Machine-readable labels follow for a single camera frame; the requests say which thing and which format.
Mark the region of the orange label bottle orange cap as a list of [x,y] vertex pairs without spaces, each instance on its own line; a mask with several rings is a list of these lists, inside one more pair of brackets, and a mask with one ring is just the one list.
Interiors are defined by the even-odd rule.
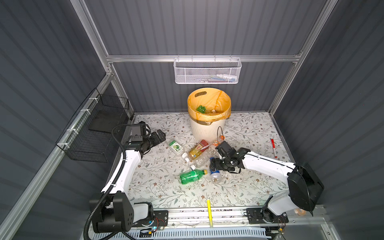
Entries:
[[213,142],[213,145],[214,146],[218,146],[219,144],[221,144],[223,141],[225,140],[225,137],[223,135],[220,135],[214,142]]

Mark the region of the pepsi bottle blue cap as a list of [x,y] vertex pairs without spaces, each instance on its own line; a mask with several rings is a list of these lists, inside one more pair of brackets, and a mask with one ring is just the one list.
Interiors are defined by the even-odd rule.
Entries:
[[218,184],[221,181],[221,174],[220,171],[211,171],[211,180],[214,184]]

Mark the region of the clear long bottle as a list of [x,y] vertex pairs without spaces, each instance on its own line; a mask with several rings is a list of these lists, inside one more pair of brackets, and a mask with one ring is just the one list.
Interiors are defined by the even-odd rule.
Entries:
[[210,158],[217,158],[218,152],[212,148],[208,148],[200,156],[192,161],[191,170],[202,169],[210,164]]

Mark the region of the yellow tea bottle red label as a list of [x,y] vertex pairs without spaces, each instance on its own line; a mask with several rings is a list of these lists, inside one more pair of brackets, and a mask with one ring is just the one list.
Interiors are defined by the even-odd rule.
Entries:
[[194,160],[209,148],[210,144],[206,140],[200,140],[189,152],[188,156]]

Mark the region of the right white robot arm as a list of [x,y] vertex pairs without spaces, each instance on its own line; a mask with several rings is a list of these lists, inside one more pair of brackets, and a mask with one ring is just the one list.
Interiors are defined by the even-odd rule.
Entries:
[[307,163],[298,165],[274,160],[249,149],[235,150],[226,141],[215,147],[219,157],[214,166],[219,171],[240,174],[241,170],[252,170],[273,177],[286,186],[284,192],[269,196],[258,215],[267,223],[273,223],[287,211],[301,209],[312,213],[317,205],[324,185]]

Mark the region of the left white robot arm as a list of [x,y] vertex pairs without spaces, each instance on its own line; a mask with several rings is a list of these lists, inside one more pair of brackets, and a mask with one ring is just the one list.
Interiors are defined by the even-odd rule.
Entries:
[[114,127],[111,131],[113,139],[122,151],[121,157],[101,193],[90,200],[90,215],[83,230],[85,240],[90,239],[90,229],[94,233],[108,233],[105,237],[108,240],[118,233],[127,235],[137,222],[152,224],[156,217],[152,203],[132,204],[128,191],[134,172],[143,156],[151,148],[163,143],[166,140],[166,134],[161,130],[152,132],[148,124],[143,121],[122,126],[130,127],[130,136],[128,141],[122,144],[115,135],[115,131],[120,126]]

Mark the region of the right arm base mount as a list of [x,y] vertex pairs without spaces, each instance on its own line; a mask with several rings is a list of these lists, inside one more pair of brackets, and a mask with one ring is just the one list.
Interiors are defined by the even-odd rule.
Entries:
[[248,219],[249,224],[286,224],[289,222],[286,213],[277,216],[270,210],[264,210],[261,207],[247,208],[244,216]]

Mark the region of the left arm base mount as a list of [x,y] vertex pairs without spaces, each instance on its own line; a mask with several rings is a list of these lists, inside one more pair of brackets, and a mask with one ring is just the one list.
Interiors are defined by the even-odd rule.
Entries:
[[154,216],[151,219],[139,220],[133,223],[135,228],[144,228],[144,227],[158,227],[164,228],[168,225],[169,211],[161,210],[154,211]]

